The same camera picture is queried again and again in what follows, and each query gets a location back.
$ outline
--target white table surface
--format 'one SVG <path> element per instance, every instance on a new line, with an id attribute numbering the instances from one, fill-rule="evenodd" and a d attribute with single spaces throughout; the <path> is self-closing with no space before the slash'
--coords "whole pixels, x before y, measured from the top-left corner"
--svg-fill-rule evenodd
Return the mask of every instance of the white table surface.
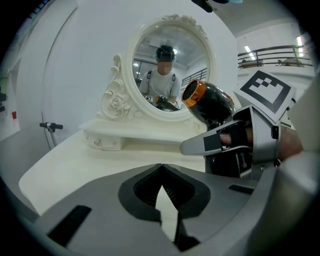
<path id="1" fill-rule="evenodd" d="M 94 179 L 157 163 L 205 171 L 204 158 L 180 154 L 178 144 L 132 141 L 126 143 L 121 151 L 105 151 L 86 145 L 83 132 L 79 131 L 30 168 L 20 179 L 19 187 L 37 213 L 42 215 Z M 161 211 L 162 229 L 172 226 L 177 214 L 163 188 L 158 194 L 156 208 Z"/>

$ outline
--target white shirt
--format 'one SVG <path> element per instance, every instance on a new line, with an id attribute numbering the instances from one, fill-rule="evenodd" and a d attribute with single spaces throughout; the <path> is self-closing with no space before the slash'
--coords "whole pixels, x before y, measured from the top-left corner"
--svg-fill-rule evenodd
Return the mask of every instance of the white shirt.
<path id="1" fill-rule="evenodd" d="M 174 73 L 172 71 L 166 75 L 161 75 L 157 69 L 153 69 L 151 78 L 148 79 L 147 76 L 148 72 L 144 74 L 139 90 L 142 94 L 152 97 L 154 106 L 157 106 L 155 100 L 158 96 L 165 96 L 168 99 L 178 96 L 181 84 L 177 76 L 173 81 Z"/>

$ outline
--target oval mirror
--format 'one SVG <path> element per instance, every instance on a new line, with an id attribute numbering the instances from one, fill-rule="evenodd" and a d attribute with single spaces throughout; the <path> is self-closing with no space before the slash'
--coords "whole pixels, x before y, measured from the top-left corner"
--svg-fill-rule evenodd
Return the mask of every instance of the oval mirror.
<path id="1" fill-rule="evenodd" d="M 178 26 L 158 26 L 138 43 L 133 76 L 140 93 L 155 108 L 185 108 L 181 95 L 193 79 L 206 80 L 208 54 L 192 32 Z"/>

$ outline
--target railing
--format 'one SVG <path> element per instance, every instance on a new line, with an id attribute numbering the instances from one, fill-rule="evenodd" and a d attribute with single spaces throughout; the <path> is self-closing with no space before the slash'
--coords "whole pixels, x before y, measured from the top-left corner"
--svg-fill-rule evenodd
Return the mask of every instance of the railing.
<path id="1" fill-rule="evenodd" d="M 185 89 L 186 86 L 193 80 L 193 79 L 205 79 L 207 77 L 207 68 L 201 69 L 200 71 L 193 73 L 192 75 L 187 76 L 185 79 L 182 80 L 181 90 Z"/>
<path id="2" fill-rule="evenodd" d="M 308 55 L 308 53 L 304 50 L 303 45 L 284 45 L 252 50 L 250 52 L 238 54 L 238 61 L 240 61 L 238 62 L 238 68 L 246 69 L 274 64 L 277 64 L 276 66 L 291 66 L 302 68 L 304 68 L 305 66 L 312 67 L 313 65 L 310 59 L 300 56 L 301 54 L 303 56 Z"/>

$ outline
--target white vanity table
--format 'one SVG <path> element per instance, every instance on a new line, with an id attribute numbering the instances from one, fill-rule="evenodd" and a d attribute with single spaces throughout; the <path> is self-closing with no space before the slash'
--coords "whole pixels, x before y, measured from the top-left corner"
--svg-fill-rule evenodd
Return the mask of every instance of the white vanity table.
<path id="1" fill-rule="evenodd" d="M 165 27 L 184 31 L 204 50 L 206 81 L 215 84 L 221 79 L 221 74 L 215 72 L 219 63 L 212 51 L 215 42 L 207 39 L 193 18 L 175 14 L 142 25 L 125 54 L 114 57 L 114 75 L 102 97 L 101 112 L 20 179 L 21 192 L 39 215 L 84 184 L 129 169 L 164 163 L 205 171 L 202 156 L 183 156 L 179 150 L 182 141 L 203 133 L 205 126 L 186 108 L 169 112 L 151 105 L 132 75 L 133 56 L 139 44 L 149 33 Z M 230 74 L 236 76 L 237 70 L 230 70 Z M 157 203 L 164 197 L 167 195 L 162 189 Z"/>

